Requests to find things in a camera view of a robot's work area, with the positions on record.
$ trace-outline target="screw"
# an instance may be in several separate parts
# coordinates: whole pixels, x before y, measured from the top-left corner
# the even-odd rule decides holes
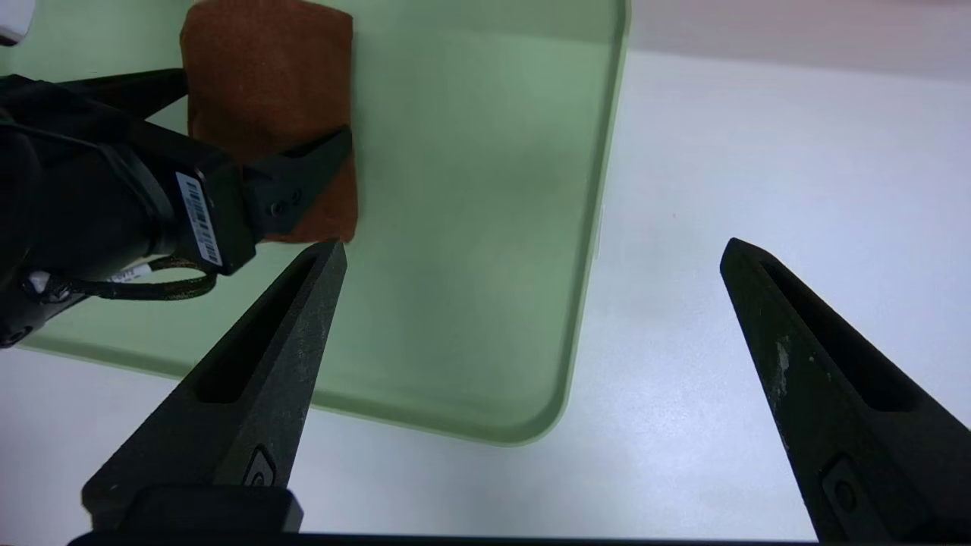
[[[270,210],[269,210],[270,216],[273,216],[273,217],[282,216],[283,213],[285,212],[286,212],[285,201],[277,201],[276,203],[270,205]]]
[[[847,512],[853,512],[856,509],[856,493],[853,491],[853,486],[844,480],[836,482],[836,502]]]

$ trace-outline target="brown cloth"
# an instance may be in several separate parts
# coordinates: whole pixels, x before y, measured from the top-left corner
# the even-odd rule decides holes
[[[351,123],[350,15],[302,0],[204,0],[182,32],[188,132],[246,163]],[[353,156],[287,242],[350,241]]]

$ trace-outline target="black bracket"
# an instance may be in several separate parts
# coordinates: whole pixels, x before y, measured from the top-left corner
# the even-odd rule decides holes
[[[252,163],[247,185],[253,224],[263,236],[293,231],[350,154],[351,129],[345,125],[319,140]]]

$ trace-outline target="black cable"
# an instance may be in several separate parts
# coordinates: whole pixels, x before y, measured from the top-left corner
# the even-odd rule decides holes
[[[178,257],[163,257],[147,264],[151,271],[163,269],[194,269],[204,271],[199,265]],[[59,303],[74,295],[96,296],[104,299],[137,301],[178,301],[199,297],[216,287],[217,274],[206,273],[202,277],[170,283],[127,284],[111,281],[84,281],[46,272],[34,272],[24,281],[43,303]]]

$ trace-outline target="barcode label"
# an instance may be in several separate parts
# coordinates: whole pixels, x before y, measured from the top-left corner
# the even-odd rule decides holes
[[[219,255],[216,234],[209,220],[209,207],[206,206],[199,181],[182,173],[176,173],[176,178],[179,179],[179,189],[183,193],[185,209],[192,223],[192,233],[195,235],[196,245],[199,246],[199,254],[206,261],[222,267],[222,256]]]

